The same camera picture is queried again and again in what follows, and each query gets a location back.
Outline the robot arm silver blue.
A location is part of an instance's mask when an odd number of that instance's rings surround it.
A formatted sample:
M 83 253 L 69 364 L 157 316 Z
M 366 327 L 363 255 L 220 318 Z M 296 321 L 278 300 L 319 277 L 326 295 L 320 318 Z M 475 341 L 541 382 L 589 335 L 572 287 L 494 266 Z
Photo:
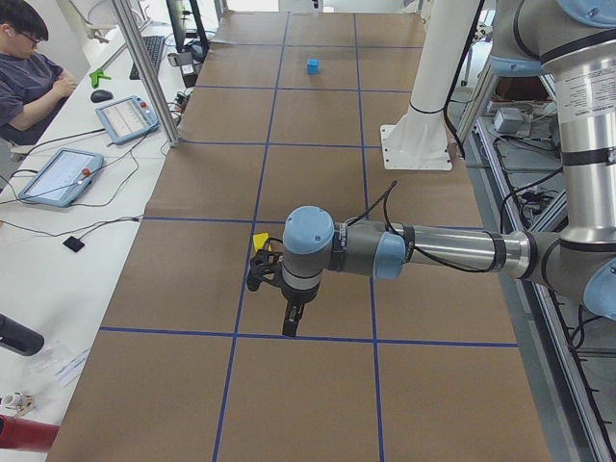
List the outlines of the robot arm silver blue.
M 325 270 L 394 279 L 407 263 L 502 271 L 615 316 L 615 5 L 611 1 L 500 1 L 492 64 L 499 75 L 553 76 L 567 226 L 558 233 L 412 226 L 353 218 L 337 223 L 303 206 L 288 216 L 276 269 L 296 334 Z

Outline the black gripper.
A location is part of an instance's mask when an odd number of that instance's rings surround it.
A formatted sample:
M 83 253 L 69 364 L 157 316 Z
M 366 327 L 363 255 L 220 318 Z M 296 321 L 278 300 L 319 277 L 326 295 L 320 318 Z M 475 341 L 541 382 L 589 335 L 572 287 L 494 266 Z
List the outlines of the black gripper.
M 317 296 L 318 286 L 309 289 L 297 289 L 284 283 L 281 286 L 281 293 L 287 300 L 282 335 L 295 337 L 303 316 L 304 304 L 311 302 Z

